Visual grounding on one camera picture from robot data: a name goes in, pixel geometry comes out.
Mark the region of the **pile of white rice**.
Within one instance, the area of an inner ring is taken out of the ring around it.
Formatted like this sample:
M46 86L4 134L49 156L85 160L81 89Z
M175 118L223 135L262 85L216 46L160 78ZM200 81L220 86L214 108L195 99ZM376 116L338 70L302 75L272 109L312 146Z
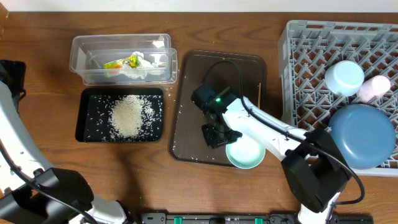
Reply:
M146 96L127 95L111 107L109 122L114 137L143 137L145 129L156 121L155 110Z

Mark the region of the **wooden chopstick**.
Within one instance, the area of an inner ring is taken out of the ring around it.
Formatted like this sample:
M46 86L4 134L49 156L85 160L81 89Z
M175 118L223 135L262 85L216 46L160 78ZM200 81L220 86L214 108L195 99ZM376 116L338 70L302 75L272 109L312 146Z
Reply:
M257 96L257 107L261 107L261 89L262 89L262 83L258 84L258 96Z

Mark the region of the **light blue bowl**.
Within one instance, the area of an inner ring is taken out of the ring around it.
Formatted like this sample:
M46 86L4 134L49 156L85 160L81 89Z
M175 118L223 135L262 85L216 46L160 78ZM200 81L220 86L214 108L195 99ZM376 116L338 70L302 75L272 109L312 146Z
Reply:
M332 65L325 72L326 87L336 95L355 95L364 82L363 69L350 60L343 60Z

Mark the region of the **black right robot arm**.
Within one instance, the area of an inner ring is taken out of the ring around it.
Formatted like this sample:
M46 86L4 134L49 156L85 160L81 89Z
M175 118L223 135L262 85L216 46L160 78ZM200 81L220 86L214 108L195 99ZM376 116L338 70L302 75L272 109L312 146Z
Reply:
M299 223L328 223L352 173L330 134L286 124L230 88L218 93L201 84L191 100L207 119L201 129L212 148L249 138L281 161L289 188L301 203Z

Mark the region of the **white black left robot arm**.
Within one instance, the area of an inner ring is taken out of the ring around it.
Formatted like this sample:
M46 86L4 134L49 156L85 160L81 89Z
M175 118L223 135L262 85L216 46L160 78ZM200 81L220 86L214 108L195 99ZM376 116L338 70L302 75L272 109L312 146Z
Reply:
M1 61L1 218L11 223L135 223L119 201L93 194L77 171L56 168L23 125L26 65Z

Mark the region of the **yellow green wrapper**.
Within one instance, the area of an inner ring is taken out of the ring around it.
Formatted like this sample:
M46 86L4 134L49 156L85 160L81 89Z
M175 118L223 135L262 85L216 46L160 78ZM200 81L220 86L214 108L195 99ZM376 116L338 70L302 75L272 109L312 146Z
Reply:
M119 60L108 62L103 65L103 68L105 70L110 70L110 72L108 72L109 76L114 76L117 75L119 73L118 70L122 68L136 68L138 66L139 66L138 56L131 55L127 58L122 58Z

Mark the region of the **dark blue plate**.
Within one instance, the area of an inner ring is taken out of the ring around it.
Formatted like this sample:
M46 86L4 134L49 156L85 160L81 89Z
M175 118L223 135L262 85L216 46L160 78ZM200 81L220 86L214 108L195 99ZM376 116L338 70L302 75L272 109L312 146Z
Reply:
M353 104L331 117L330 135L352 169L377 167L392 155L396 132L390 119L379 109Z

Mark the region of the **pink cup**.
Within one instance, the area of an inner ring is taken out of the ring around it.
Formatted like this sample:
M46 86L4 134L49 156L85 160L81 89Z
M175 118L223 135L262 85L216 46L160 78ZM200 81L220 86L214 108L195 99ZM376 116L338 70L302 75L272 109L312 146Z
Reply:
M367 103L373 98L380 98L385 95L390 87L391 83L387 77L377 75L364 82L356 96L360 98L361 102Z

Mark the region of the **white tissue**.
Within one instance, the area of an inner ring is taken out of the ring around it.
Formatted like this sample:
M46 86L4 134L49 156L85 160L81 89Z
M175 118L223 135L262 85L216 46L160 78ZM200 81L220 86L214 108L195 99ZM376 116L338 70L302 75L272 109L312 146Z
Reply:
M131 55L138 56L139 66L136 68L122 68L121 73L123 75L133 79L145 79L148 75L161 75L163 73L158 64L144 59L143 53L135 51Z

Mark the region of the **mint green bowl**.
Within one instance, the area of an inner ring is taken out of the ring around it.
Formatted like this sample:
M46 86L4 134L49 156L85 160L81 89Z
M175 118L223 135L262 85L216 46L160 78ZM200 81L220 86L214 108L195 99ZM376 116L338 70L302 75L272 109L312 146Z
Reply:
M247 135L243 135L236 142L226 145L228 160L240 169L252 169L258 166L265 155L265 147Z

